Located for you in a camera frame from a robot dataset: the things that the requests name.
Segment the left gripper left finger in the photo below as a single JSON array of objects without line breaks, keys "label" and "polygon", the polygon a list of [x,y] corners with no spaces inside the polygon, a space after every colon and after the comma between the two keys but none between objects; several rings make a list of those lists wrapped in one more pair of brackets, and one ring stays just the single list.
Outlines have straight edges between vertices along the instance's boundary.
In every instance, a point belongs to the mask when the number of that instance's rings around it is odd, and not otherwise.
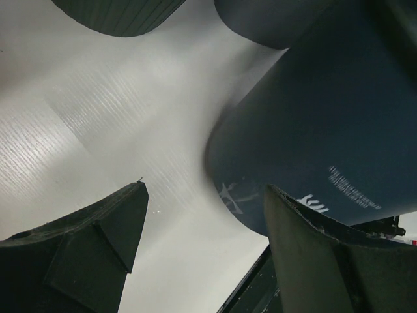
[{"label": "left gripper left finger", "polygon": [[2,312],[117,312],[141,240],[149,193],[130,183],[1,241]]}]

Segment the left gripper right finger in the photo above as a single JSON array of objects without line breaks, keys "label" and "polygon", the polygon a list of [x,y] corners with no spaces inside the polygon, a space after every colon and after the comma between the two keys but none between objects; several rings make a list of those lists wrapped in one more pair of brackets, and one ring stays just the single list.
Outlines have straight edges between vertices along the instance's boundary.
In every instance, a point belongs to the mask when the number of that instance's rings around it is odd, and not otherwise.
[{"label": "left gripper right finger", "polygon": [[267,185],[264,212],[284,312],[415,312],[416,247],[375,238]]}]

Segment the dark navy round bin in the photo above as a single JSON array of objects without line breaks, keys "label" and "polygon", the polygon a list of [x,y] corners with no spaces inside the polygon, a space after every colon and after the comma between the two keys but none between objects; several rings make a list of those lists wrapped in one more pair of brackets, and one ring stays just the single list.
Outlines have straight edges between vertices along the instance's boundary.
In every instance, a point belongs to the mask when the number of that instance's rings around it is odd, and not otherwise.
[{"label": "dark navy round bin", "polygon": [[416,210],[416,2],[336,1],[214,131],[221,200],[266,235],[274,185],[347,225]]}]

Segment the black ribbed round bin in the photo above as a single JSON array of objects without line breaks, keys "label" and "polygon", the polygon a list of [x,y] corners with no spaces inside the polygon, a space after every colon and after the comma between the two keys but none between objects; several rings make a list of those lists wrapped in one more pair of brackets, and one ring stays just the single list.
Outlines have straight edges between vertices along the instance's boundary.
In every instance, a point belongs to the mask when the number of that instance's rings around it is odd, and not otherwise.
[{"label": "black ribbed round bin", "polygon": [[151,32],[184,0],[55,0],[67,16],[113,37],[137,37]]}]

